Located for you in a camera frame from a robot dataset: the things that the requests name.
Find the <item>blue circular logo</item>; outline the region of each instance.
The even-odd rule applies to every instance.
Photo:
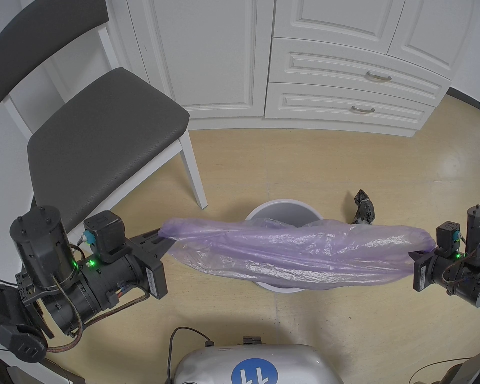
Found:
[[[275,366],[263,359],[248,359],[237,364],[232,371],[232,384],[276,384]]]

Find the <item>black camera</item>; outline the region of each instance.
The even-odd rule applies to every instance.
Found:
[[[415,261],[413,289],[420,292],[430,284],[446,288],[448,295],[457,295],[480,307],[480,205],[467,211],[467,239],[460,224],[447,221],[437,227],[437,248],[433,251],[410,252]],[[465,253],[459,251],[465,243]]]
[[[82,240],[93,254],[85,258],[82,251],[76,261],[72,248],[81,251],[81,241],[70,244],[57,208],[34,207],[10,227],[23,267],[15,276],[18,288],[0,285],[0,343],[23,361],[37,362],[47,351],[68,350],[89,325],[150,295],[160,299],[167,294],[160,259],[174,240],[159,237],[158,229],[127,239],[122,219],[110,211],[86,219],[84,228]],[[135,287],[144,296],[113,309]],[[53,338],[53,333],[38,300],[75,343],[48,348],[44,334]],[[106,309],[112,310],[100,314]]]

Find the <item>dark baseboard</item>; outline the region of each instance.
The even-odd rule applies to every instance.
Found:
[[[480,109],[480,101],[475,100],[473,97],[470,97],[463,92],[460,92],[458,89],[452,87],[448,88],[447,95],[450,95],[458,100],[462,100],[464,103]]]

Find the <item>white chair frame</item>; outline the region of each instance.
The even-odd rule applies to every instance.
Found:
[[[110,41],[110,37],[108,36],[106,25],[103,24],[97,27],[97,32],[98,36],[100,37],[100,42],[102,43],[102,47],[107,57],[110,68],[114,69],[119,67],[120,65],[117,60],[117,56],[115,55],[113,45]],[[22,132],[22,134],[27,138],[27,140],[29,140],[32,136],[32,132],[18,113],[18,109],[13,103],[10,95],[7,95],[1,101],[1,103],[5,106],[8,113],[13,118],[13,121],[15,122],[19,130]],[[180,153],[183,165],[185,166],[185,170],[187,171],[187,176],[190,181],[190,185],[192,186],[197,204],[200,206],[200,208],[204,209],[207,206],[207,199],[205,197],[202,180],[200,179],[200,173],[198,172],[197,162],[195,160],[195,155],[193,153],[192,143],[190,141],[190,136],[188,134],[187,128],[185,133],[179,139],[175,140],[166,149],[164,149],[161,153],[159,153],[152,160],[150,160],[137,173],[135,173],[128,180],[126,180],[116,190],[114,190],[102,203],[100,203],[99,206],[97,206],[97,208],[95,208],[90,214],[84,217],[84,219],[99,212],[113,208],[115,204],[117,204],[121,199],[123,199],[127,194],[129,194],[137,185],[139,185],[148,176],[154,173],[157,169],[159,169],[162,165],[164,165],[167,161],[169,161],[173,156],[178,153]],[[83,231],[84,227],[82,221],[69,232],[68,238],[70,242],[76,244]]]

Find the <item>chair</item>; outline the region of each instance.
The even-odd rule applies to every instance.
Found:
[[[188,112],[119,68],[107,21],[105,0],[35,0],[0,32],[0,100],[28,139],[34,202],[60,210],[71,241],[81,236],[86,217],[111,209],[177,153],[198,205],[207,206],[188,134]],[[32,135],[9,92],[44,60],[93,28],[112,70]]]

